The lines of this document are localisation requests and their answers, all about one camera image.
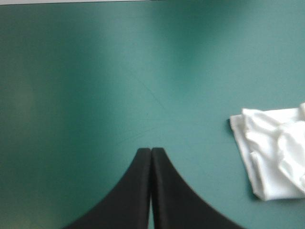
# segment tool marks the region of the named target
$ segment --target folded white cloth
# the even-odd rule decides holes
[[[262,200],[305,197],[305,103],[299,108],[243,109],[231,128],[253,192]]]

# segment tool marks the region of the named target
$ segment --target black object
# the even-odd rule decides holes
[[[156,229],[241,229],[191,190],[163,148],[138,149],[112,191],[64,229],[147,229],[150,194]]]
[[[111,192],[65,229],[146,229],[150,204],[151,150],[138,149]]]
[[[152,149],[152,207],[156,229],[240,229],[185,183],[162,148]]]

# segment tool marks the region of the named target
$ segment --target teal surface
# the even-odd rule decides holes
[[[304,101],[304,1],[11,5],[0,22],[0,228],[70,223],[146,146],[240,225],[304,228],[304,200],[252,195],[227,122]]]

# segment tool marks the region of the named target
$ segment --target white cloth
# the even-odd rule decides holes
[[[242,109],[230,124],[254,194],[262,200],[305,197],[305,104]]]

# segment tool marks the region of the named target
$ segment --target white towel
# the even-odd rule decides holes
[[[231,128],[253,192],[262,200],[305,197],[305,104],[243,109]]]

